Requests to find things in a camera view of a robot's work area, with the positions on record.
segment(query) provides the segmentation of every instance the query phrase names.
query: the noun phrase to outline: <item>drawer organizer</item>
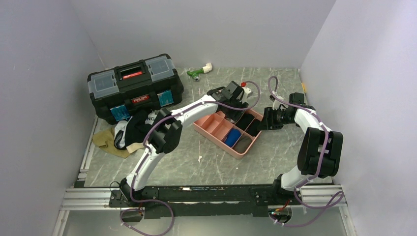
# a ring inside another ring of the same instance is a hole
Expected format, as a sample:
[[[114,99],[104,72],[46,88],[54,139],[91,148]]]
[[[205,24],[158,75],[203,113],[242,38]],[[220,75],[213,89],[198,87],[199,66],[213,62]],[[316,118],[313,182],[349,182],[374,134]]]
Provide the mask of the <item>drawer organizer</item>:
[[[252,147],[255,140],[259,137],[261,134],[261,131],[258,132],[256,136],[252,136],[249,133],[247,133],[248,128],[251,127],[251,124],[255,121],[261,121],[262,115],[253,111],[253,110],[247,110],[245,111],[246,114],[253,115],[253,119],[249,123],[249,125],[245,128],[245,130],[240,129],[236,126],[239,125],[239,120],[236,123],[231,123],[228,121],[225,117],[226,115],[223,112],[218,112],[209,116],[205,116],[193,123],[194,129],[202,134],[204,137],[208,138],[210,141],[215,143],[217,146],[221,147],[223,150],[225,150],[228,154],[232,155],[236,159],[241,159],[243,156],[249,151],[249,149]],[[232,129],[236,129],[239,131],[240,136],[235,142],[235,144],[230,147],[226,145],[224,142],[226,138],[228,137],[229,132]],[[239,153],[235,151],[233,148],[235,145],[242,139],[243,137],[249,137],[251,142],[249,146],[244,150],[244,152]]]

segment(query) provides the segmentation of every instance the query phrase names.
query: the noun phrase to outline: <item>gray cloth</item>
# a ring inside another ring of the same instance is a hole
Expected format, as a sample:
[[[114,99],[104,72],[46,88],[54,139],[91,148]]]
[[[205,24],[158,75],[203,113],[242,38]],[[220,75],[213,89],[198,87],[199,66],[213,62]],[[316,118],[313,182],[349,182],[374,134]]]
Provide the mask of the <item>gray cloth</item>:
[[[242,136],[236,143],[233,150],[237,151],[238,153],[244,153],[251,143],[252,140],[248,136]]]

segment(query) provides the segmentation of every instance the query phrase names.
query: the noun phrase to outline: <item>toolbox lid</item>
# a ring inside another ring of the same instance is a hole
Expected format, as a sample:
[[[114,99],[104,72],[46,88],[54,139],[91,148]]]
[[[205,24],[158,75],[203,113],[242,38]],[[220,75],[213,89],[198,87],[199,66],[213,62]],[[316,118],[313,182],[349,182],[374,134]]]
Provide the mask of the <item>toolbox lid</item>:
[[[166,56],[146,60],[145,64],[148,66],[152,82],[162,80],[174,75],[174,72],[172,71],[175,69],[174,63]]]
[[[94,94],[94,98],[101,98],[119,92],[113,70],[91,75],[88,85],[89,92]]]

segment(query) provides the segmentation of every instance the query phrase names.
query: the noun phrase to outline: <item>gray marble tabletop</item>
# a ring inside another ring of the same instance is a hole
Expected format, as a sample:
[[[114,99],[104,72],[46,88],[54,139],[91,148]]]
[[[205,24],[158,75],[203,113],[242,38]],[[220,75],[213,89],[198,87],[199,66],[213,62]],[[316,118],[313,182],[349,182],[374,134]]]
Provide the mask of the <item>gray marble tabletop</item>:
[[[272,106],[269,99],[268,78],[279,78],[278,94],[288,100],[293,92],[303,92],[298,70],[294,68],[213,68],[193,82],[186,72],[193,68],[177,68],[184,85],[183,101],[167,107],[183,107],[198,100],[209,89],[226,86],[230,81],[254,81],[261,89],[261,98],[254,110],[263,114],[264,107]],[[255,102],[256,89],[248,103]],[[110,127],[99,119],[96,132]],[[183,129],[178,147],[159,162],[152,172],[148,185],[201,185],[201,184],[260,184],[272,183],[279,174],[289,171],[297,163],[297,155],[304,135],[294,124],[281,130],[260,134],[243,159],[237,160],[211,141],[197,133],[192,126]],[[109,186],[120,181],[135,167],[143,154],[140,149],[126,159],[108,154],[94,147],[85,187]],[[316,179],[315,182],[331,182]]]

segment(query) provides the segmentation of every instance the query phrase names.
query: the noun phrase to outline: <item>white wall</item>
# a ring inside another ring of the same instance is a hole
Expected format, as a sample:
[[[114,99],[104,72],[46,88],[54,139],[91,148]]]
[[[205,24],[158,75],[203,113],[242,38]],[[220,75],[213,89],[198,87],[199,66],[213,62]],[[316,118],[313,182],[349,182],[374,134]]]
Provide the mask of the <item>white wall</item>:
[[[51,235],[76,180],[103,69],[67,0],[0,1],[0,235]]]
[[[335,0],[72,0],[107,67],[300,67]]]
[[[301,67],[358,235],[416,235],[417,2],[337,0]]]

